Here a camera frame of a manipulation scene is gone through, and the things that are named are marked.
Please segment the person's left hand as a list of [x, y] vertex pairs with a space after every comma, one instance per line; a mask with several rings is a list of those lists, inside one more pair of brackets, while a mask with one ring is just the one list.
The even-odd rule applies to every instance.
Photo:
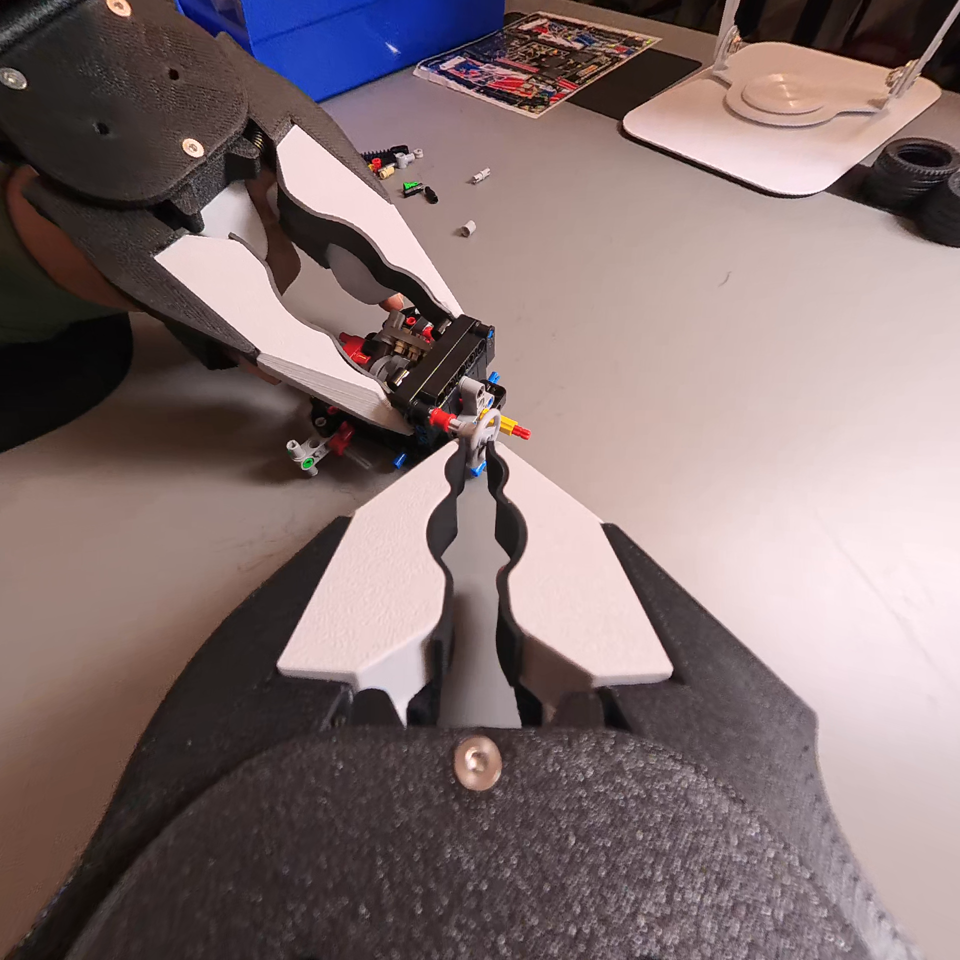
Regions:
[[[6, 214], [16, 239], [45, 276], [67, 294], [84, 302], [115, 312], [138, 312], [139, 308], [120, 294], [100, 274], [90, 259], [73, 244], [57, 225], [46, 219], [24, 197], [23, 189], [37, 178], [30, 166], [18, 166], [7, 176], [4, 185]], [[279, 293], [285, 293], [299, 276], [302, 261], [285, 234], [279, 215], [270, 203], [276, 191], [275, 173], [265, 167], [256, 179], [246, 181], [246, 192], [264, 228], [268, 249], [266, 263]], [[197, 331], [173, 322], [164, 322], [180, 342], [209, 370], [239, 368], [271, 385], [281, 380], [258, 366], [244, 354], [210, 340]]]

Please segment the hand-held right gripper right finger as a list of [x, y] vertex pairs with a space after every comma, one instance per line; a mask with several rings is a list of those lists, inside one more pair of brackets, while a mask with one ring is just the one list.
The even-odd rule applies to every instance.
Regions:
[[543, 724], [565, 696], [658, 683], [673, 665], [604, 522], [502, 443], [486, 474], [494, 535], [496, 650], [521, 724]]

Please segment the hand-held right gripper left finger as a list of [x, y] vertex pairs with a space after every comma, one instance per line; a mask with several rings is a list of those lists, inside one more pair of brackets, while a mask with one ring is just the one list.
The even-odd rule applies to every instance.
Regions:
[[448, 668], [460, 445], [450, 441], [355, 511], [278, 661], [295, 679], [381, 690], [406, 725]]

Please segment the blue plastic storage bin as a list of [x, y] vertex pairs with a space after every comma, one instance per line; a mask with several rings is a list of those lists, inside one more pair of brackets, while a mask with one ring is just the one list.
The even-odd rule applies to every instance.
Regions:
[[178, 1], [315, 101], [498, 31], [504, 1]]

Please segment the grey lego steering wheel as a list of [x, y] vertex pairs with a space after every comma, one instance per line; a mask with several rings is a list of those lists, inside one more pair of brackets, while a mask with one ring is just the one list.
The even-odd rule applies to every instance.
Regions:
[[458, 439], [465, 450], [467, 475], [478, 477], [486, 469], [487, 446], [494, 442], [500, 432], [501, 411], [496, 407], [486, 409], [473, 422], [463, 425]]

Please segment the lego engine chassis assembly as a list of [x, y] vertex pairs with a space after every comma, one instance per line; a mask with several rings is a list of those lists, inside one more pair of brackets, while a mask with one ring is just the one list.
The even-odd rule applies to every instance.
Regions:
[[414, 307], [391, 311], [381, 328], [365, 336], [341, 332], [346, 359], [380, 381], [389, 401], [413, 426], [405, 436], [367, 423], [330, 402], [313, 398], [311, 432], [290, 439], [286, 452], [298, 469], [316, 476], [322, 461], [349, 458], [371, 469], [361, 443], [378, 443], [392, 454], [397, 471], [412, 469], [450, 440], [462, 426], [485, 410], [501, 411], [501, 437], [528, 440], [530, 430], [502, 413], [506, 389], [491, 369], [496, 330], [463, 316], [433, 323]]

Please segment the black desk mat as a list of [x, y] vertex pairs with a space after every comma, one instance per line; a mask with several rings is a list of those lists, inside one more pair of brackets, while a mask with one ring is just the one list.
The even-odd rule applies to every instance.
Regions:
[[[586, 20], [581, 16], [569, 14], [549, 13], [544, 10], [538, 10], [538, 12], [567, 18], [577, 18], [591, 23], [651, 36], [651, 34], [645, 33], [638, 28], [626, 28], [608, 23], [597, 23]], [[527, 15], [527, 12], [515, 10], [506, 13], [503, 26], [520, 18], [522, 15]], [[695, 75], [702, 66], [702, 62], [696, 58], [666, 50], [665, 42], [661, 39], [652, 49], [643, 52], [630, 62], [616, 68], [605, 77], [597, 79], [586, 89], [574, 94], [570, 99], [557, 104], [545, 114], [537, 118], [520, 115], [530, 119], [540, 119], [559, 106], [570, 105], [580, 107], [594, 114], [606, 116], [618, 122], [621, 121], [626, 114], [629, 114], [632, 109], [652, 100], [679, 82], [689, 79]]]

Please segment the lego instruction booklet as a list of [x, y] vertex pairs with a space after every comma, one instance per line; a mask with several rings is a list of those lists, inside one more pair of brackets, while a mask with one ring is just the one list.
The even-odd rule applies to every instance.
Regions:
[[660, 42], [655, 35], [535, 11], [420, 61], [414, 76], [538, 118]]

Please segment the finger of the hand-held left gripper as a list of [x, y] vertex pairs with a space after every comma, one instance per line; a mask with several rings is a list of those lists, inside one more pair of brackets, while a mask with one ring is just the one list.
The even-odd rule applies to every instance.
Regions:
[[270, 271], [241, 240], [184, 235], [155, 260], [252, 344], [260, 368], [370, 425], [413, 433], [377, 378], [287, 311]]
[[368, 304], [399, 293], [427, 319], [463, 315], [400, 211], [368, 177], [300, 126], [277, 143], [275, 162], [284, 230], [328, 263], [346, 292]]

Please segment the black rubber lego tyre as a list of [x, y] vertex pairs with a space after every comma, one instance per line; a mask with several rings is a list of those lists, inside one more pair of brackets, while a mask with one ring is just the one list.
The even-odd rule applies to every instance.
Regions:
[[913, 210], [959, 168], [959, 153], [930, 138], [901, 138], [887, 143], [870, 166], [859, 196], [892, 213]]
[[919, 234], [942, 246], [959, 248], [959, 170], [931, 189], [915, 217]]

